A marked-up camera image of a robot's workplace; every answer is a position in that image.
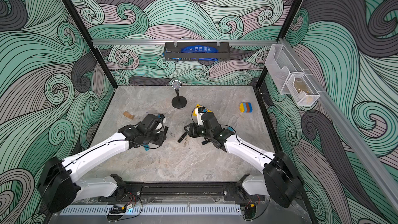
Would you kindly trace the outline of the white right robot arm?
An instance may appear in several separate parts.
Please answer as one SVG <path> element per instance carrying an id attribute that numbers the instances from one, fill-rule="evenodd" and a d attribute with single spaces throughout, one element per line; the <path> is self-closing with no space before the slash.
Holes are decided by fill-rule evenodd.
<path id="1" fill-rule="evenodd" d="M 205 143 L 241 158 L 262 173 L 243 179 L 241 186 L 247 194 L 269 196 L 284 208 L 301 194 L 302 177 L 287 154 L 266 151 L 244 141 L 232 127 L 221 125 L 212 112 L 197 114 L 197 119 L 197 123 L 184 127 L 191 138 L 204 138 Z"/>

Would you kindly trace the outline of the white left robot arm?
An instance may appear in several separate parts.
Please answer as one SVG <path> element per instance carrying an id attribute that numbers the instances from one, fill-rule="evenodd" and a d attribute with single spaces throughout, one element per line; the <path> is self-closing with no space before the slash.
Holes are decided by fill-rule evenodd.
<path id="1" fill-rule="evenodd" d="M 148 114 L 137 124 L 120 128 L 111 137 L 87 150 L 64 159 L 49 159 L 37 186 L 47 210 L 56 213 L 79 200 L 111 196 L 121 185 L 114 176 L 87 180 L 82 177 L 122 152 L 150 144 L 154 149 L 162 146 L 168 130 L 164 121 L 163 114 Z"/>

